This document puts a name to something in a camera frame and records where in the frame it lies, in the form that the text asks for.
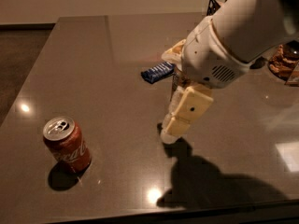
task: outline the red can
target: red can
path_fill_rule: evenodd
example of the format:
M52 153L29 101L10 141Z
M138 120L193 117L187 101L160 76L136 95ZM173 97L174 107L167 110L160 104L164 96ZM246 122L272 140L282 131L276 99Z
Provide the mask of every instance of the red can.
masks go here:
M68 173L78 173L89 166L92 157L81 129L69 117L51 119L43 130L44 143Z

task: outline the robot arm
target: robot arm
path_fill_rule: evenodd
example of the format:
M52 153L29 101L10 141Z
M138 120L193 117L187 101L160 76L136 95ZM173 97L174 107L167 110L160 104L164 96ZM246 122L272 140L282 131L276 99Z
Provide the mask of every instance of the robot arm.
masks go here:
M180 68L191 86L175 91L163 142L176 142L206 112L213 102L207 90L226 87L265 51L297 37L299 0L228 0L205 17L184 44Z

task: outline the pull tab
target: pull tab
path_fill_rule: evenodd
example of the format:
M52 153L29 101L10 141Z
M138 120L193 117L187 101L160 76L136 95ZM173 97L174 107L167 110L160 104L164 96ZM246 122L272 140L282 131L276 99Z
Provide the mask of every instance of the pull tab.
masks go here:
M69 124L65 120L59 120L55 126L48 131L48 134L60 134L69 128Z

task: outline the table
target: table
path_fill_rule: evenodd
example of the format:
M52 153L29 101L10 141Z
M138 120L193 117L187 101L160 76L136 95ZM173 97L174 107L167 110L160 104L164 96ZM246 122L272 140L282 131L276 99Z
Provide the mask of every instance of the table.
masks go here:
M172 81L150 85L140 72L159 63L202 18L58 20L0 129L4 223L299 198L299 175L281 156L298 150L298 88L284 86L267 67L214 90L214 104L184 139L174 147L161 143L157 124L167 112ZM78 178L57 172L43 144L45 123L60 115L78 122L93 155Z

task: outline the wall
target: wall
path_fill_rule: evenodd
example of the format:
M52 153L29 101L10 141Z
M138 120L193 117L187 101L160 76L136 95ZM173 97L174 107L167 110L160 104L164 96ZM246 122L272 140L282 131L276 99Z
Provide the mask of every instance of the wall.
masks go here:
M0 0L0 24L52 23L59 17L206 13L208 0Z

